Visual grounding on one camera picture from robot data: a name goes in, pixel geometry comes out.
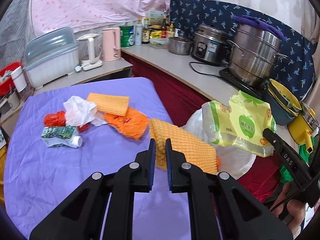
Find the person's right hand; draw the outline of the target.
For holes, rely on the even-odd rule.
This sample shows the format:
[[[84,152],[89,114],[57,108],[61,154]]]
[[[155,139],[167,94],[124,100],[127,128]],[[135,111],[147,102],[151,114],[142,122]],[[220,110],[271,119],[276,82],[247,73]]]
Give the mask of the person's right hand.
[[[272,213],[276,217],[278,217],[282,213],[284,208],[284,204],[278,205],[278,203],[287,197],[288,192],[291,189],[291,184],[292,182],[290,181],[283,186],[283,189],[280,195],[278,196],[278,198],[276,199],[276,201],[271,207]],[[287,203],[286,208],[289,214],[293,217],[293,219],[287,225],[287,227],[291,230],[292,234],[294,235],[300,228],[300,225],[305,218],[305,204],[301,203],[300,201],[292,199]]]

